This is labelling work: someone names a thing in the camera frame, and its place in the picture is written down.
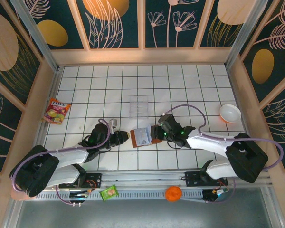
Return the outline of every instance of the wall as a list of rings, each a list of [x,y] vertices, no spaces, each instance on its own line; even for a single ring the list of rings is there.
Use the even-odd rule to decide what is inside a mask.
[[[225,62],[255,0],[24,1],[60,65]]]
[[[285,153],[285,0],[268,2],[240,53],[231,72],[249,133],[279,142]],[[260,145],[274,163],[277,148]],[[285,154],[269,174],[285,217]]]
[[[9,173],[30,150],[53,71],[0,0],[0,227],[10,200]]]

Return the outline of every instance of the green snack package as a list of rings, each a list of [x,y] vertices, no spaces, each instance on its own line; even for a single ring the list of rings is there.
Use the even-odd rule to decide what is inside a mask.
[[[103,190],[100,192],[101,198],[103,198],[103,201],[106,202],[108,199],[110,199],[113,196],[118,196],[118,191],[115,187],[115,185],[107,188],[106,190]]]

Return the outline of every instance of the white grid floor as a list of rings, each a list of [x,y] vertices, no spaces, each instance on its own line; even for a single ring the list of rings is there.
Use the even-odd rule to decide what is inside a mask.
[[[129,96],[149,96],[149,118],[129,118]],[[159,116],[180,104],[194,105],[207,115],[204,131],[237,135],[242,123],[226,124],[219,116],[224,104],[236,105],[224,65],[153,66],[73,66],[65,67],[57,99],[72,103],[61,126],[50,125],[45,140],[47,149],[76,145],[90,134],[99,118],[118,120],[120,130],[146,127]],[[202,117],[193,109],[173,111],[184,127],[199,127]],[[204,150],[174,150],[163,142],[132,148],[131,139],[83,164],[86,170],[145,170],[201,168],[209,159],[219,159]]]

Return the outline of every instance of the orange ball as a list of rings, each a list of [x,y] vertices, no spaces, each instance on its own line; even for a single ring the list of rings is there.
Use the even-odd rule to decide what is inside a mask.
[[[166,199],[169,202],[176,202],[182,196],[182,191],[179,187],[172,186],[166,190]]]

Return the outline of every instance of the white bowl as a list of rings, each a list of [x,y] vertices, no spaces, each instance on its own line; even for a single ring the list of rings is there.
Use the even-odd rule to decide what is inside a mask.
[[[231,104],[221,106],[219,114],[225,122],[232,124],[240,121],[242,117],[241,111]]]

